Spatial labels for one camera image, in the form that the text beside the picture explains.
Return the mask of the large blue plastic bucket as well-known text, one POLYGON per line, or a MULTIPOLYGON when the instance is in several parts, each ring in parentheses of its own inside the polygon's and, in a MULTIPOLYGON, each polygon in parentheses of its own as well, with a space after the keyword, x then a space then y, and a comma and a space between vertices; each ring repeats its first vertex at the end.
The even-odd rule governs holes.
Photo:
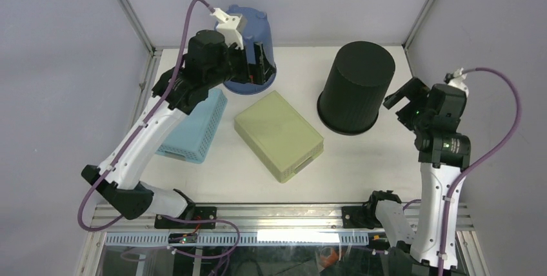
MULTIPOLYGON (((253 44, 255 42, 263 44, 268 60, 273 65, 275 65, 272 33, 266 12, 251 7, 241 7, 239 5, 231 5, 225 12, 231 15, 243 14, 247 19, 247 24, 243 31, 243 41, 244 49, 246 50, 246 56, 248 58, 248 63, 252 72, 253 65, 255 64, 253 47, 253 44)), ((228 90, 233 93, 241 95, 252 95, 258 94, 266 90, 274 82, 275 77, 276 75, 268 84, 237 83, 235 81, 226 81, 224 82, 224 85, 228 90)))

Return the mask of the black plastic bucket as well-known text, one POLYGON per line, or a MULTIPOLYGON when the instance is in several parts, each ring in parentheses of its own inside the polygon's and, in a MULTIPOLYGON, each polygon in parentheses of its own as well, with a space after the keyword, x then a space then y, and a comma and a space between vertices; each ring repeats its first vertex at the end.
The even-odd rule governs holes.
POLYGON ((376 123, 395 74, 395 61, 382 46, 354 41, 335 55, 317 100, 323 124, 343 135, 359 135, 376 123))

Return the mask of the light green plastic basket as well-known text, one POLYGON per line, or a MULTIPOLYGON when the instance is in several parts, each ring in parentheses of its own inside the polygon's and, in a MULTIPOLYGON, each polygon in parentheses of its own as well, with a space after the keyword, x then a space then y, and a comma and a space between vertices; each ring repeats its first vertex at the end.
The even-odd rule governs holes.
POLYGON ((324 137, 276 91, 236 115, 234 130, 279 183, 324 151, 324 137))

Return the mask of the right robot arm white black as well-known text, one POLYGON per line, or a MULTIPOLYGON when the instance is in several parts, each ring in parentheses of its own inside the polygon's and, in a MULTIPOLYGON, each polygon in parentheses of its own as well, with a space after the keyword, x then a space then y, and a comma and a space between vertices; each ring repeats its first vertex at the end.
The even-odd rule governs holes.
POLYGON ((415 135, 419 152, 419 222, 413 229, 400 198, 391 190, 371 194, 363 205, 364 219, 372 228, 384 229, 390 244, 389 275, 461 275, 455 229, 462 173, 470 166, 471 142, 457 128, 467 94, 463 86, 428 87, 412 78, 384 99, 384 107, 390 109, 403 98, 408 103, 396 115, 415 135))

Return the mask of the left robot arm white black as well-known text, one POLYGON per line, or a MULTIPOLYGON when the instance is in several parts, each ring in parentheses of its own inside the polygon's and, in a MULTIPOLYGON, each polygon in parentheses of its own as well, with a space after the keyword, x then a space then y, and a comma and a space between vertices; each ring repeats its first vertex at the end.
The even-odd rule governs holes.
POLYGON ((194 221, 191 201, 181 191, 165 190, 141 181, 144 169, 168 135, 208 98, 209 91, 227 81, 264 85, 276 72, 262 41, 239 46, 215 30, 201 30, 190 38, 187 51, 160 76, 142 115, 110 156, 88 164, 82 178, 121 217, 132 220, 153 212, 178 228, 194 221))

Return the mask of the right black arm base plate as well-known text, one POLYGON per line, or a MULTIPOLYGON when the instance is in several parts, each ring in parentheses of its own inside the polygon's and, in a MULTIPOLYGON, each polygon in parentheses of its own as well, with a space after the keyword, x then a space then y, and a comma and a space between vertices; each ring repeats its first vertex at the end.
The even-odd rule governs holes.
POLYGON ((343 206, 341 213, 344 229, 374 229, 377 227, 375 217, 364 206, 343 206))

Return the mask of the light blue plastic basket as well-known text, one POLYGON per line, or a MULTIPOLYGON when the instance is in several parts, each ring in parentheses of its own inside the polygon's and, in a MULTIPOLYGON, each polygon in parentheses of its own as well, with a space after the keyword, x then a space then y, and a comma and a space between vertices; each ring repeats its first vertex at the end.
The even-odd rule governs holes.
POLYGON ((156 151, 157 155, 201 164, 206 159, 227 105, 219 88, 209 90, 205 101, 167 136, 156 151))

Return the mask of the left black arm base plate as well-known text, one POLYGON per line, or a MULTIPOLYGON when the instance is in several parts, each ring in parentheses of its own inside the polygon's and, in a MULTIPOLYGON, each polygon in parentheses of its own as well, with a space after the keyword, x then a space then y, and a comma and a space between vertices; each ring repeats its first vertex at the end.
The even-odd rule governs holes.
MULTIPOLYGON (((191 207, 188 211, 185 211, 180 217, 185 221, 211 221, 217 218, 216 206, 195 206, 191 207)), ((157 215, 154 222, 155 229, 166 230, 194 230, 199 226, 200 229, 214 229, 216 224, 214 222, 208 222, 203 224, 198 223, 180 223, 169 220, 162 215, 157 215)))

